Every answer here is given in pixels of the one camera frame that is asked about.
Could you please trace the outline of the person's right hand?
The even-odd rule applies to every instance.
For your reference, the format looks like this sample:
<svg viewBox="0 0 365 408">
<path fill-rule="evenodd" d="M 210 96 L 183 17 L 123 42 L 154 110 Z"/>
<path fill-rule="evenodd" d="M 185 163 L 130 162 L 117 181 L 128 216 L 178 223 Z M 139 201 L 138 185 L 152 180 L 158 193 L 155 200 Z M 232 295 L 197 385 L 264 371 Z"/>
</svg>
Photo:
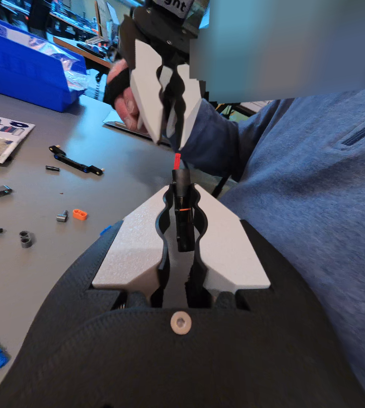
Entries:
<svg viewBox="0 0 365 408">
<path fill-rule="evenodd" d="M 108 88 L 108 85 L 113 81 L 113 79 L 118 76 L 123 70 L 129 71 L 126 60 L 117 60 L 108 73 L 107 84 L 105 87 L 106 89 Z M 116 99 L 113 99 L 113 103 L 114 109 L 118 113 L 124 125 L 129 130 L 148 134 L 144 123 L 139 126 L 140 112 L 130 87 L 124 89 L 122 94 L 118 95 Z"/>
</svg>

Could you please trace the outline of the person's blue sweater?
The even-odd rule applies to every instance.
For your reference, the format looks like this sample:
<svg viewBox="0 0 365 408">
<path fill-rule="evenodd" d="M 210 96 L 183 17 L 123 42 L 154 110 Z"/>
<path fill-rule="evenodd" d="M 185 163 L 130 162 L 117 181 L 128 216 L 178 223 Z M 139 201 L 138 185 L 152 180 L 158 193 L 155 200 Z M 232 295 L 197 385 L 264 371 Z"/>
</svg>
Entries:
<svg viewBox="0 0 365 408">
<path fill-rule="evenodd" d="M 365 89 L 271 103 L 237 129 L 223 201 L 314 290 L 365 388 Z"/>
</svg>

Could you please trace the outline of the blue plastic bin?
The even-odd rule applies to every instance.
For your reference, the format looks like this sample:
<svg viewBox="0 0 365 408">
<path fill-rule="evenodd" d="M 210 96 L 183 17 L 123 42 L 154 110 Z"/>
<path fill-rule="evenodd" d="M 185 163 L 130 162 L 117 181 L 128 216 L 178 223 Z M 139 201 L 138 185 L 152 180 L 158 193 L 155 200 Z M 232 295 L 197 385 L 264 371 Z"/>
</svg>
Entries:
<svg viewBox="0 0 365 408">
<path fill-rule="evenodd" d="M 82 56 L 0 20 L 0 94 L 64 112 L 86 89 Z"/>
</svg>

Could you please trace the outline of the black stand leg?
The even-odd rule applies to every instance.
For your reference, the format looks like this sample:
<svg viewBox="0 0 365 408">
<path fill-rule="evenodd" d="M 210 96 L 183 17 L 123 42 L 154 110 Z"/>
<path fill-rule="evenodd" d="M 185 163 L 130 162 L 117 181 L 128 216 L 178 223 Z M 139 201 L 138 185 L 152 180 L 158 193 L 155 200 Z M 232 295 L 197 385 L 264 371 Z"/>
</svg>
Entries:
<svg viewBox="0 0 365 408">
<path fill-rule="evenodd" d="M 220 193 L 222 192 L 226 182 L 229 180 L 230 176 L 222 177 L 221 180 L 217 183 L 215 188 L 213 189 L 211 195 L 214 198 L 218 198 Z"/>
</svg>

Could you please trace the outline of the black lego shock absorber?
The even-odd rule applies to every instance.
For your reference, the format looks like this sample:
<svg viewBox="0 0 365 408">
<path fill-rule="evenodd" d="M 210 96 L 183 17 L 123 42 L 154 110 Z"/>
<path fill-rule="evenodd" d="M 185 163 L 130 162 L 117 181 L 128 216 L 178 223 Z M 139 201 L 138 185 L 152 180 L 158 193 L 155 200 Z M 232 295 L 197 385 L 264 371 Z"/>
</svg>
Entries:
<svg viewBox="0 0 365 408">
<path fill-rule="evenodd" d="M 173 192 L 176 241 L 179 252 L 195 249 L 194 215 L 191 206 L 191 179 L 188 169 L 174 169 Z"/>
</svg>

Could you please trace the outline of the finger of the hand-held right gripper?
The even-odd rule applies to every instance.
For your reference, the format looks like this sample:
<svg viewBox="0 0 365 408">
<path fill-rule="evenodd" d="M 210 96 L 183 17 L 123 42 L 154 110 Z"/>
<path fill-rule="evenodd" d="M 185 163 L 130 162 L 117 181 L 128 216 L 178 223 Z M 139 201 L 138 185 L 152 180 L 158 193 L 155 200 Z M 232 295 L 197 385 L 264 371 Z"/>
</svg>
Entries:
<svg viewBox="0 0 365 408">
<path fill-rule="evenodd" d="M 147 43 L 135 40 L 135 68 L 130 74 L 130 88 L 140 116 L 153 143 L 159 144 L 163 122 L 162 86 L 157 69 L 162 66 L 161 56 Z"/>
<path fill-rule="evenodd" d="M 190 66 L 178 65 L 175 80 L 175 140 L 178 151 L 187 143 L 202 102 L 200 82 L 190 78 Z"/>
</svg>

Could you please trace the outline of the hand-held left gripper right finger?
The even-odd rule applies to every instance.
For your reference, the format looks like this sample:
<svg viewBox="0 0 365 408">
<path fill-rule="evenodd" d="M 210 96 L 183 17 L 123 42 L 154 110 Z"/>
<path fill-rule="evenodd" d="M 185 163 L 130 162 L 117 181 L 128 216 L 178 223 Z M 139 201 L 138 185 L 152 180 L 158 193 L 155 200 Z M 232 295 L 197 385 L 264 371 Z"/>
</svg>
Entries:
<svg viewBox="0 0 365 408">
<path fill-rule="evenodd" d="M 198 184 L 191 185 L 199 236 L 186 282 L 189 308 L 209 308 L 221 293 L 267 289 L 271 282 L 240 218 Z"/>
</svg>

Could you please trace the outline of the pile of clear plastic bags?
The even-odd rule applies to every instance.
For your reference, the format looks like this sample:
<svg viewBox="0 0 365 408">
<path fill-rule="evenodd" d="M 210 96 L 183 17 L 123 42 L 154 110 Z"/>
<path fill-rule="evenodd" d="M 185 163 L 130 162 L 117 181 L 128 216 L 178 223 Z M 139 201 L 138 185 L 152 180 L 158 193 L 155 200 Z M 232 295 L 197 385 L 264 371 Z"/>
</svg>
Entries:
<svg viewBox="0 0 365 408">
<path fill-rule="evenodd" d="M 80 59 L 35 35 L 0 22 L 0 69 L 68 91 L 87 88 Z"/>
</svg>

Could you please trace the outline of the black lego beam with pins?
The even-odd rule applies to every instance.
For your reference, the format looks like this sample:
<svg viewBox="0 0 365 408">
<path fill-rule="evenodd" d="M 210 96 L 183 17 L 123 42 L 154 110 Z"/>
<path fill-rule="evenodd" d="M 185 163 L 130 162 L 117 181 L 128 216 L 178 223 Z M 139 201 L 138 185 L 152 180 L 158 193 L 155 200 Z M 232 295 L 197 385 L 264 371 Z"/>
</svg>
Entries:
<svg viewBox="0 0 365 408">
<path fill-rule="evenodd" d="M 102 176 L 104 174 L 104 169 L 98 168 L 93 165 L 86 166 L 84 164 L 81 164 L 77 161 L 68 158 L 67 154 L 60 148 L 59 145 L 52 145 L 49 147 L 49 150 L 52 152 L 56 160 L 64 164 L 67 164 L 68 166 L 78 171 L 81 171 L 86 174 L 91 173 L 97 176 Z"/>
</svg>

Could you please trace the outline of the silver flat panel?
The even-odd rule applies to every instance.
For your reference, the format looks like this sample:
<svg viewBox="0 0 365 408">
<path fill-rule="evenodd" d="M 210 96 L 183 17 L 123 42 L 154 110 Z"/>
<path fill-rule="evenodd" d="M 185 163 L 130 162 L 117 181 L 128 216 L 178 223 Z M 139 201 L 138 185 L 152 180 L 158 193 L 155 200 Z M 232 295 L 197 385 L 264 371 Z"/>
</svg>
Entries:
<svg viewBox="0 0 365 408">
<path fill-rule="evenodd" d="M 140 131 L 134 131 L 134 130 L 129 130 L 126 125 L 120 120 L 120 117 L 118 115 L 118 113 L 112 109 L 108 116 L 103 120 L 103 124 L 112 128 L 115 128 L 117 130 L 122 130 L 125 132 L 128 132 L 134 136 L 140 137 L 142 139 L 146 139 L 149 141 L 151 140 L 151 137 L 149 136 L 149 134 L 146 133 L 142 133 Z"/>
</svg>

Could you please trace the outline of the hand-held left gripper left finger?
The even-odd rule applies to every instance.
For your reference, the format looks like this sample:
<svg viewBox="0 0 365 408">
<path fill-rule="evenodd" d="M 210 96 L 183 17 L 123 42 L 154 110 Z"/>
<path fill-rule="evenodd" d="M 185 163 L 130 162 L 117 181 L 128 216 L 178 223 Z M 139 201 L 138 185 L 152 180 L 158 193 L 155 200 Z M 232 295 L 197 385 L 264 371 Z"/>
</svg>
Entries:
<svg viewBox="0 0 365 408">
<path fill-rule="evenodd" d="M 170 227 L 173 187 L 163 187 L 121 222 L 93 281 L 95 289 L 141 292 L 162 307 L 170 277 L 165 231 Z"/>
</svg>

